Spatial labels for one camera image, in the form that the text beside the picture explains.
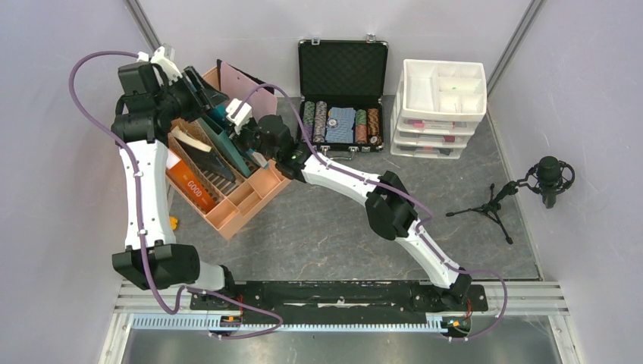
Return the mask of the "pink clipboard with paper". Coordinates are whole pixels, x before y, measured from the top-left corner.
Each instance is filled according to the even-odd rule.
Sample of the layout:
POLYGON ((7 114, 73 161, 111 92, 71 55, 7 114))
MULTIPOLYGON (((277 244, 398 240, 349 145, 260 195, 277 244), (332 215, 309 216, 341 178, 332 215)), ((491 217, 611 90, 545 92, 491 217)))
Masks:
MULTIPOLYGON (((217 60, 217 67, 220 91, 227 94, 230 99, 243 100, 256 86, 263 84, 263 81, 240 71, 221 59, 217 60)), ((252 107, 252 116, 257 121, 266 115, 277 114, 278 100, 273 89, 256 90, 249 98, 248 103, 252 107)))

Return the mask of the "Nineteen Eighty-Four dark book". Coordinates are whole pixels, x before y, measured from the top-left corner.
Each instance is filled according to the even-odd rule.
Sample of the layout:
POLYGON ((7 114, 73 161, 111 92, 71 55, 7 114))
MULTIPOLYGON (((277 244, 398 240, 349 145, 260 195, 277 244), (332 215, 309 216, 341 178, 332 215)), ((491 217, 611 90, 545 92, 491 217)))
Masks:
POLYGON ((234 173, 223 163, 211 146, 194 139, 177 127, 171 131, 171 135, 205 176, 214 174, 228 182, 236 181, 234 173))

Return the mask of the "peach plastic file organizer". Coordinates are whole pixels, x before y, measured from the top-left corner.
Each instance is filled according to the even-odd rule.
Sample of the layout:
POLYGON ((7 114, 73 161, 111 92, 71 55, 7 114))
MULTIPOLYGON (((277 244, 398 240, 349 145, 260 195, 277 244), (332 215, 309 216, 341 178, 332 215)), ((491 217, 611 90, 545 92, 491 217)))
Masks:
POLYGON ((205 183, 218 195, 218 204, 207 215, 203 215, 179 189, 169 181, 174 192, 208 224, 210 224, 225 240, 235 235, 251 218, 261 211, 273 200, 290 181, 276 169, 273 161, 268 162, 266 169, 257 167, 249 159, 243 157, 251 170, 250 177, 244 177, 227 159, 217 150, 212 141, 197 121, 186 122, 177 119, 172 122, 171 129, 179 128, 194 139, 211 146, 223 163, 231 169, 236 177, 235 182, 208 174, 205 176, 185 153, 178 141, 169 136, 170 149, 179 155, 205 183))

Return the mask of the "orange Good Morning book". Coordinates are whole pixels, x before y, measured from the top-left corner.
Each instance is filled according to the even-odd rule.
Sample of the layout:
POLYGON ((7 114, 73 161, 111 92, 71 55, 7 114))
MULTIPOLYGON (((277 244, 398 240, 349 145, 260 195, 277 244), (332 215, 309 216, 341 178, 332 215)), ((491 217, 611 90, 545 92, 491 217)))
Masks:
POLYGON ((201 180, 193 169, 175 152, 168 150, 166 161, 166 176, 180 192, 207 215, 218 204, 218 195, 204 180, 201 180))

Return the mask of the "white drawer organizer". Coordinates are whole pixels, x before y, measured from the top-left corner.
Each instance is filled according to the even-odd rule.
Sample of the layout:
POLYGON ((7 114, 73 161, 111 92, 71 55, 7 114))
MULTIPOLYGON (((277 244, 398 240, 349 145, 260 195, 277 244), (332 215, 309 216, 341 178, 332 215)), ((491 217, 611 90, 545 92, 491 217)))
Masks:
POLYGON ((391 154, 459 159, 487 104, 482 63, 404 60, 391 114, 391 154))

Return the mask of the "blue plastic folder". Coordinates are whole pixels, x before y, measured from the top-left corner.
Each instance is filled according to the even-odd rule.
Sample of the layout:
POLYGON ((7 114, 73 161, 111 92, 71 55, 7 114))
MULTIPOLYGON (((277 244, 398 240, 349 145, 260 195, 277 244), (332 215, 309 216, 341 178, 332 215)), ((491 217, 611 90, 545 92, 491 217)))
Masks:
POLYGON ((209 117, 219 124, 222 128, 225 129, 226 134, 229 136, 232 143, 237 147, 237 150, 240 152, 242 157, 249 159, 254 165, 260 168, 266 169, 268 167, 267 160, 261 155, 256 153, 253 149, 242 149, 240 148, 233 140, 232 136, 227 131, 227 119, 226 119, 226 106, 219 105, 214 110, 209 112, 209 117))

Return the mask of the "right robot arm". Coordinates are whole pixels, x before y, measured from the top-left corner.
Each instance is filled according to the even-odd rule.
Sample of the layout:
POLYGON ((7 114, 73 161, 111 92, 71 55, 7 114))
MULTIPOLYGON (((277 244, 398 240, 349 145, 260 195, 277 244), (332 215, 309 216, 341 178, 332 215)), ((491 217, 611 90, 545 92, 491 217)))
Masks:
POLYGON ((267 115, 239 129, 238 143, 275 161, 288 179, 325 187, 365 208, 369 227, 379 237, 400 244, 438 287, 438 300, 458 309, 469 298, 472 278, 437 245, 423 227, 413 200, 401 179, 357 171, 297 142, 282 117, 267 115))

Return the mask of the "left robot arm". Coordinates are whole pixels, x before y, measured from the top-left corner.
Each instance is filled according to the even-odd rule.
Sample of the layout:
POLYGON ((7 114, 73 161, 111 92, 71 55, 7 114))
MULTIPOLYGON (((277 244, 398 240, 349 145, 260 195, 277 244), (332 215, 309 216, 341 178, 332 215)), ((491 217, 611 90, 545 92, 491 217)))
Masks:
POLYGON ((111 132, 124 166, 128 228, 125 250, 114 270, 141 290, 159 292, 178 284, 199 285, 220 309, 231 308, 238 289, 221 265, 203 263, 194 246, 179 244, 166 196, 168 134, 174 120, 195 121, 227 101, 191 67, 173 61, 137 61, 119 67, 123 95, 111 132))

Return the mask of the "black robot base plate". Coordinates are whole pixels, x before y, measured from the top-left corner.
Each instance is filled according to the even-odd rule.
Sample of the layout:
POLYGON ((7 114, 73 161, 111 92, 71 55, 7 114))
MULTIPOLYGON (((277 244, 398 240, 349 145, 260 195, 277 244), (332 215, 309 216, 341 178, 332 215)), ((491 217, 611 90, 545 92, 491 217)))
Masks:
POLYGON ((384 305, 423 312, 486 312, 485 289, 473 284, 460 298, 427 281, 237 281, 218 291, 265 310, 278 306, 348 307, 384 305))

